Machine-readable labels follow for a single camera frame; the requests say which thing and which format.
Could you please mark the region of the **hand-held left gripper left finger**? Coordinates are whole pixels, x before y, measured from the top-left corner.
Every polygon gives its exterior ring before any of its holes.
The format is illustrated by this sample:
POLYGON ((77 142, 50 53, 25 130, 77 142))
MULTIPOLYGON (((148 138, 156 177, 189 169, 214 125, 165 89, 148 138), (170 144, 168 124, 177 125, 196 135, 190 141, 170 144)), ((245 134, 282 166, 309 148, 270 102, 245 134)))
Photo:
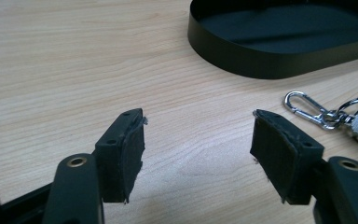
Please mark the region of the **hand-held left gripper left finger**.
POLYGON ((95 144, 100 192, 105 203, 127 203, 145 151, 142 108, 121 113, 95 144))

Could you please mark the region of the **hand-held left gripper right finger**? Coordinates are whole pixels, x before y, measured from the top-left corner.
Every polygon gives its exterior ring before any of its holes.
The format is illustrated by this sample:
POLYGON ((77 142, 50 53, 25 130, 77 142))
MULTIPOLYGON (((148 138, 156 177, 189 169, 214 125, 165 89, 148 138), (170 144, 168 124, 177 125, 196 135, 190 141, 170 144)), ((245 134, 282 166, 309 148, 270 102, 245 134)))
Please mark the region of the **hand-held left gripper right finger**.
POLYGON ((283 202, 308 204, 314 186, 312 169, 322 161, 324 147, 281 115, 257 109, 254 116, 250 153, 283 202))

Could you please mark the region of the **grey keychain with silver clasp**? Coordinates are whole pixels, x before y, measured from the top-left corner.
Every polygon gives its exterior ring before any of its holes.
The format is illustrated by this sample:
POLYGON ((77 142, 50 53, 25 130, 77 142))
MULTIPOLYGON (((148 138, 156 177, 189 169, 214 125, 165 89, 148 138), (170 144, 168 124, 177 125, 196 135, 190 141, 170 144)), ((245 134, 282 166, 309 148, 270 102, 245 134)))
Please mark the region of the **grey keychain with silver clasp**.
POLYGON ((285 95, 283 103, 287 109, 303 119, 307 119, 325 130, 345 130, 351 138, 358 142, 358 97, 349 100, 338 109, 328 110, 311 99, 305 92, 289 91, 285 95), (305 102, 315 107, 318 113, 312 115, 293 106, 291 100, 295 97, 303 99, 305 102))

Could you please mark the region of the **black key rack with tray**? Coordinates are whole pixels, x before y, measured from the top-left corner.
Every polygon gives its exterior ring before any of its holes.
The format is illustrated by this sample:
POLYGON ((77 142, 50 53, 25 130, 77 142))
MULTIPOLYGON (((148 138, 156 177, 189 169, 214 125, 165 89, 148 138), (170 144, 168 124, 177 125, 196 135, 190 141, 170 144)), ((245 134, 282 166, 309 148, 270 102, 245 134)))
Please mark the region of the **black key rack with tray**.
POLYGON ((192 0, 187 38, 228 72, 295 77, 358 60, 358 0, 192 0))

